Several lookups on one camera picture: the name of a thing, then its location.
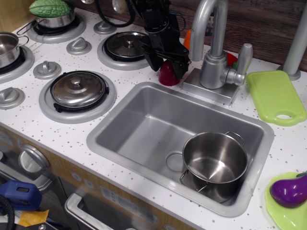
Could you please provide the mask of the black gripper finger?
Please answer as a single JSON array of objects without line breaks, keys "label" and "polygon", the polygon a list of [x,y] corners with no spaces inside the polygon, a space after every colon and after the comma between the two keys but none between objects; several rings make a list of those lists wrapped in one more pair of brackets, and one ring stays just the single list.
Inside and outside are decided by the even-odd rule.
[{"label": "black gripper finger", "polygon": [[158,71],[164,60],[162,57],[159,57],[154,50],[151,49],[144,49],[143,50],[144,57],[146,58],[149,66],[152,68],[153,71]]},{"label": "black gripper finger", "polygon": [[189,69],[189,59],[175,59],[172,61],[173,70],[177,79],[182,79]]}]

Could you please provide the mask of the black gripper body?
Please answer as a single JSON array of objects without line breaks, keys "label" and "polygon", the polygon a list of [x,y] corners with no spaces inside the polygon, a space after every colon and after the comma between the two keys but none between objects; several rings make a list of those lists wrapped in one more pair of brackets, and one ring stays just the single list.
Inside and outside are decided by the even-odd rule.
[{"label": "black gripper body", "polygon": [[142,50],[154,50],[163,60],[189,59],[189,51],[179,41],[180,32],[172,28],[157,33],[148,32],[140,38]]}]

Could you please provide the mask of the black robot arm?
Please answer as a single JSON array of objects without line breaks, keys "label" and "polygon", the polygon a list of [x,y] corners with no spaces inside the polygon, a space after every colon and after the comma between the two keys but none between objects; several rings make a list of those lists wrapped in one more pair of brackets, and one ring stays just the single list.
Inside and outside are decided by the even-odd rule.
[{"label": "black robot arm", "polygon": [[179,13],[169,10],[169,0],[134,0],[132,3],[147,33],[140,42],[149,66],[158,71],[164,61],[169,60],[175,77],[182,79],[189,68],[189,50],[179,40]]}]

